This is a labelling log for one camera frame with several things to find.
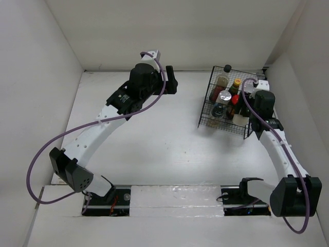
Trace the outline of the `red lid sauce jar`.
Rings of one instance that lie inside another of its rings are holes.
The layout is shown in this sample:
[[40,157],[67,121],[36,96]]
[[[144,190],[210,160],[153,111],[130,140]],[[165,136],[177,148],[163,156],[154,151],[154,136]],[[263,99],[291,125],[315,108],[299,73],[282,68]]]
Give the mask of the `red lid sauce jar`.
[[239,101],[239,95],[234,95],[227,106],[226,117],[229,120],[232,120],[234,117],[235,106],[238,103],[238,101]]

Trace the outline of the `black cap shaker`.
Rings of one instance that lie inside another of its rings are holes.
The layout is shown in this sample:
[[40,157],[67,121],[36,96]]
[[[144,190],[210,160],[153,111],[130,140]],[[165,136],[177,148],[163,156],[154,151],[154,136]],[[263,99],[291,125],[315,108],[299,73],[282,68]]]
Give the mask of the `black cap shaker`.
[[249,123],[249,117],[240,114],[234,114],[232,122],[240,127],[245,127]]
[[226,110],[226,106],[223,104],[215,104],[210,111],[210,117],[212,119],[220,119]]

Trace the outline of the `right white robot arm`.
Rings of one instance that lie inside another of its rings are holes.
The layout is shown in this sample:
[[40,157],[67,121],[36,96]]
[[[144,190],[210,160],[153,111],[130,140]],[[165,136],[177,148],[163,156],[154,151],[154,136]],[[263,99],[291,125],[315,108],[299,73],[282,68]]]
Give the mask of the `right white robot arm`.
[[260,90],[252,97],[248,101],[242,95],[251,112],[252,129],[269,154],[279,182],[271,185],[263,179],[250,179],[237,190],[237,196],[245,203],[254,198],[262,200],[276,217],[314,216],[322,189],[320,179],[309,175],[287,143],[282,124],[273,117],[274,94]]

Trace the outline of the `tall dark sauce bottle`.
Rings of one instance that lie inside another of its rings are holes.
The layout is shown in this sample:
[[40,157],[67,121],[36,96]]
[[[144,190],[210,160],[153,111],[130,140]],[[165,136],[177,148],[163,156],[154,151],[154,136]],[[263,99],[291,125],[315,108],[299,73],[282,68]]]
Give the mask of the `tall dark sauce bottle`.
[[226,89],[229,83],[229,73],[231,69],[232,67],[229,64],[227,64],[225,65],[223,71],[217,75],[215,87],[212,89],[209,95],[209,100],[211,102],[216,102],[219,93]]

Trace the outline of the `yellow cap chili sauce bottle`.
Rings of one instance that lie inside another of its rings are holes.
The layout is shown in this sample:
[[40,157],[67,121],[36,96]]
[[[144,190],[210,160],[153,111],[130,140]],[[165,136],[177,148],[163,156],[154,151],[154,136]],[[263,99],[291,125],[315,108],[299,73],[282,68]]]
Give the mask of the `yellow cap chili sauce bottle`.
[[231,94],[231,96],[238,94],[241,83],[242,83],[242,80],[240,78],[235,78],[232,86],[228,90],[228,92]]

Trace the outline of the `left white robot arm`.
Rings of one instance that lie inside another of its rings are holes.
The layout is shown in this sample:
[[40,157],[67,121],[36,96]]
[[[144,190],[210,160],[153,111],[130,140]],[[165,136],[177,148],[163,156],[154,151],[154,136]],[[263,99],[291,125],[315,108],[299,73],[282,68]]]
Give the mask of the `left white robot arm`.
[[103,204],[114,199],[115,186],[103,176],[87,169],[87,164],[102,143],[121,125],[131,113],[141,110],[152,95],[176,94],[178,82],[173,67],[166,66],[167,81],[151,65],[138,63],[130,72],[128,81],[107,100],[97,116],[97,124],[84,129],[79,136],[62,149],[53,148],[50,160],[54,173],[75,192],[89,192]]

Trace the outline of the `silver cap blue label shaker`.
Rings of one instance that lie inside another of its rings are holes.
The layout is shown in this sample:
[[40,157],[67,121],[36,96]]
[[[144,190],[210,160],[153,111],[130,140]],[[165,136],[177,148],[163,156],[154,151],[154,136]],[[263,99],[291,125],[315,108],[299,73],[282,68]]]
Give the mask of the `silver cap blue label shaker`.
[[253,94],[256,88],[253,86],[253,83],[245,83],[243,86],[245,94]]
[[230,102],[231,97],[232,95],[229,91],[226,90],[220,91],[216,99],[216,103],[227,105]]

